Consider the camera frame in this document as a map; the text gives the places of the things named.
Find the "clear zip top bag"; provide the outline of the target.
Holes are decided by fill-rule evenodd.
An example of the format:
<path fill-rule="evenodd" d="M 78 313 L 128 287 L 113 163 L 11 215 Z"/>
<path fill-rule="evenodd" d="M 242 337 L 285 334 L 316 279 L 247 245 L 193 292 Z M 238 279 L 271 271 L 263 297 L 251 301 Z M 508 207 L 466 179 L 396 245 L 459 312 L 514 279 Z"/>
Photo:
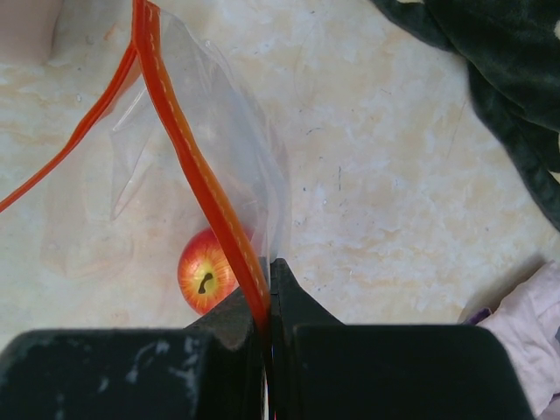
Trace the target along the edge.
<path fill-rule="evenodd" d="M 135 1 L 105 92 L 1 203 L 2 334 L 189 326 L 202 316 L 180 291 L 179 258 L 211 228 L 253 319 L 271 419 L 270 264 L 290 227 L 282 153 L 219 52 Z"/>

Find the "pink plastic bin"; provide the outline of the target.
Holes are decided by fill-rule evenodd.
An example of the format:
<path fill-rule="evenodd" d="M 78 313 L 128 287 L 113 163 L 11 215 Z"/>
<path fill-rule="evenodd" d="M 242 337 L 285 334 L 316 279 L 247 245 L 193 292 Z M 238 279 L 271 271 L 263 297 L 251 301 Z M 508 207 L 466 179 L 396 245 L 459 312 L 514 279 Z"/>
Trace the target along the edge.
<path fill-rule="evenodd" d="M 38 65 L 53 49 L 61 0 L 1 1 L 1 63 Z"/>

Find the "red apple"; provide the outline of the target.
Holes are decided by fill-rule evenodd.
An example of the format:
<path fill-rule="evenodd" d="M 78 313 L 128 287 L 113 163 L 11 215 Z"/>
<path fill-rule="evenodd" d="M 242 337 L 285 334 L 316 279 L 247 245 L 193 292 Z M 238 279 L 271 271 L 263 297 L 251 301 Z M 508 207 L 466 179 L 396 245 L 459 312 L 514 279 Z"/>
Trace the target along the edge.
<path fill-rule="evenodd" d="M 177 278 L 183 298 L 201 316 L 239 286 L 211 228 L 198 232 L 185 245 L 178 260 Z"/>

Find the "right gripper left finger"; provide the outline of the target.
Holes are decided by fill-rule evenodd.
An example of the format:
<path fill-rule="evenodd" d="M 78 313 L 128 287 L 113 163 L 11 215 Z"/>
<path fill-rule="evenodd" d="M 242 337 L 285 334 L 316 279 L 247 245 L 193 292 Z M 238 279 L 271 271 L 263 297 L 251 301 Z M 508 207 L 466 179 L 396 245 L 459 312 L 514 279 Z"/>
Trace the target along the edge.
<path fill-rule="evenodd" d="M 261 419 L 264 372 L 240 290 L 182 329 L 44 329 L 1 354 L 4 419 Z"/>

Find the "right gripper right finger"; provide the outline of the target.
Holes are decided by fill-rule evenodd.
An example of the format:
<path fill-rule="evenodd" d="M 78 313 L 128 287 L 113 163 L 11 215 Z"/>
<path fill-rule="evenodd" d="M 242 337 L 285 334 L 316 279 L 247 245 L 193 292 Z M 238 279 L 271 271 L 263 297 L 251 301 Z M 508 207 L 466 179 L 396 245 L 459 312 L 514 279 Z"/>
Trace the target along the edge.
<path fill-rule="evenodd" d="M 530 419 L 507 352 L 474 325 L 346 325 L 270 267 L 277 419 Z"/>

